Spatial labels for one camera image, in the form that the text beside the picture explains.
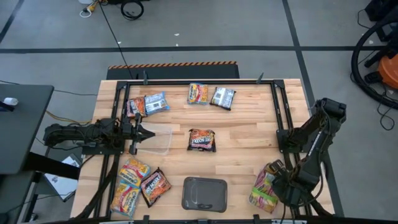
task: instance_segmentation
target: yellow snack bag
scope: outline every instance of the yellow snack bag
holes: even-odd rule
[[[146,177],[149,172],[150,167],[147,164],[144,164],[135,158],[130,158],[120,169],[119,176],[127,183],[139,188],[141,180]]]
[[[133,187],[124,180],[121,180],[111,204],[112,212],[117,212],[132,218],[136,209],[139,192],[139,188]]]

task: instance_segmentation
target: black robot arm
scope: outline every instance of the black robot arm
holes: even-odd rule
[[[136,125],[119,120],[104,118],[88,126],[61,126],[53,124],[45,129],[43,141],[46,146],[54,147],[64,141],[82,141],[78,145],[82,154],[122,154],[124,141],[133,140],[130,154],[137,154],[136,143],[155,136],[155,133],[141,126],[141,116],[136,114]]]
[[[285,205],[297,208],[312,204],[318,213],[325,212],[316,201],[311,192],[322,178],[321,163],[323,155],[327,152],[336,132],[346,120],[346,105],[328,98],[315,103],[313,116],[300,128],[289,130],[282,136],[285,148],[300,148],[308,141],[312,142],[307,156],[294,167],[286,170],[281,162],[271,165],[276,171],[272,189],[276,196]]]

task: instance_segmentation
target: black floor stripe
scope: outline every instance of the black floor stripe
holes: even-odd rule
[[[283,5],[284,5],[284,9],[285,9],[285,13],[286,13],[286,18],[287,18],[287,23],[289,25],[289,29],[290,29],[290,33],[292,34],[292,40],[293,40],[293,44],[296,48],[296,55],[297,55],[297,60],[298,60],[298,65],[300,66],[300,71],[302,74],[302,78],[303,78],[303,83],[304,83],[304,90],[307,94],[307,99],[310,105],[313,105],[315,102],[315,98],[313,95],[313,91],[312,91],[312,87],[311,87],[311,83],[310,83],[310,78],[308,76],[308,72],[307,72],[307,68],[305,66],[305,61],[304,61],[304,57],[303,57],[303,52],[300,46],[300,42],[299,42],[299,37],[297,35],[296,32],[296,28],[294,26],[294,21],[293,21],[293,16],[292,16],[292,12],[290,11],[290,7],[289,7],[289,3],[287,0],[282,0]],[[323,50],[325,49],[337,49],[336,47],[322,47]],[[353,50],[354,47],[340,47],[339,50]],[[338,189],[337,189],[337,184],[336,184],[336,179],[334,177],[334,175],[331,175],[333,173],[333,170],[331,169],[331,162],[330,160],[325,161],[327,162],[327,166],[329,166],[329,172],[327,175],[327,181],[328,181],[328,186],[329,186],[329,191],[330,191],[330,196],[332,199],[332,203],[333,203],[333,207],[335,209],[335,213],[336,215],[339,215],[341,217],[344,216],[343,213],[343,207],[341,204],[341,200],[340,200],[340,195],[338,193]]]
[[[354,46],[190,46],[190,47],[122,47],[123,52],[184,52],[184,51],[352,51]],[[381,50],[383,46],[365,46],[362,50]],[[0,54],[62,54],[119,52],[117,47],[60,48],[60,49],[0,49]]]
[[[282,0],[282,2],[284,5],[290,33],[292,34],[293,45],[298,47],[298,46],[300,46],[299,37],[297,35],[296,28],[294,26],[293,16],[292,16],[292,12],[290,11],[289,3],[287,2],[287,0]],[[311,87],[310,77],[308,76],[307,68],[305,66],[303,53],[301,50],[297,49],[296,55],[297,55],[297,60],[298,60],[298,65],[300,67],[301,75],[303,78],[304,89],[307,94],[308,102],[310,103],[310,105],[313,105],[315,102],[315,98],[314,98],[312,87]]]
[[[8,18],[6,25],[2,28],[2,31],[0,33],[0,44],[4,37],[7,34],[8,29],[10,28],[12,22],[14,21],[15,17],[17,16],[19,9],[21,8],[22,4],[24,3],[25,0],[19,0],[17,5],[15,6],[14,10],[12,11],[11,16]]]

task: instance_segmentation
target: wooden tabletop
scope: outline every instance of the wooden tabletop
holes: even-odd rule
[[[290,111],[295,127],[301,126],[309,118],[307,103],[299,79],[286,79],[285,89],[289,99]],[[102,81],[98,92],[93,121],[111,116],[117,81]],[[143,122],[154,123],[172,129],[172,142],[169,154],[160,156],[138,152],[135,156],[148,164],[152,171],[160,167],[172,188],[151,208],[147,208],[140,195],[134,219],[142,220],[149,215],[151,220],[178,219],[252,219],[254,214],[260,218],[280,218],[283,205],[278,203],[272,214],[264,212],[248,202],[249,194],[259,171],[268,163],[282,159],[278,150],[275,131],[277,121],[270,85],[217,85],[236,91],[231,111],[211,105],[188,105],[188,85],[147,85],[133,86],[130,98],[166,92],[170,110],[144,118]],[[209,85],[208,97],[214,94],[216,85]],[[278,98],[280,107],[282,97]],[[284,127],[286,118],[282,113]],[[187,151],[189,129],[211,129],[216,133],[217,152]],[[126,152],[121,156],[119,167],[132,157]],[[103,156],[95,156],[80,172],[78,188],[73,203],[71,217],[78,215],[88,204],[98,188]],[[181,206],[183,181],[186,177],[207,177],[223,179],[228,183],[228,207],[224,213],[184,210]],[[101,216],[105,214],[108,190],[101,206]],[[333,213],[327,182],[318,201],[326,210]],[[291,217],[287,209],[286,217]],[[113,220],[128,217],[113,213]]]

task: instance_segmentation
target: ramen package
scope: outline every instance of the ramen package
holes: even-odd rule
[[[133,118],[136,113],[145,117],[145,99],[143,96],[131,99],[127,102],[127,116]]]
[[[215,133],[212,130],[191,129],[188,150],[216,152]]]
[[[216,87],[214,96],[210,104],[220,106],[226,110],[231,110],[232,100],[236,91],[227,88]]]
[[[124,180],[121,180],[111,204],[112,212],[117,212],[132,218],[136,209],[139,192],[140,188],[129,185]]]
[[[249,202],[262,210],[272,213],[278,203],[278,198],[272,190],[272,181],[275,179],[273,171],[267,164],[257,176],[254,187],[249,196]]]
[[[122,166],[119,171],[119,176],[123,178],[128,184],[139,188],[141,180],[150,172],[150,167],[143,164],[135,158],[130,158]]]
[[[164,173],[157,168],[153,174],[142,181],[141,189],[142,196],[148,205],[148,208],[153,206],[153,204],[160,198],[166,191],[171,188],[171,184],[167,181]]]
[[[207,104],[207,85],[191,83],[189,85],[188,104]]]
[[[170,107],[167,105],[164,91],[152,96],[145,96],[145,111],[148,115],[169,109]]]

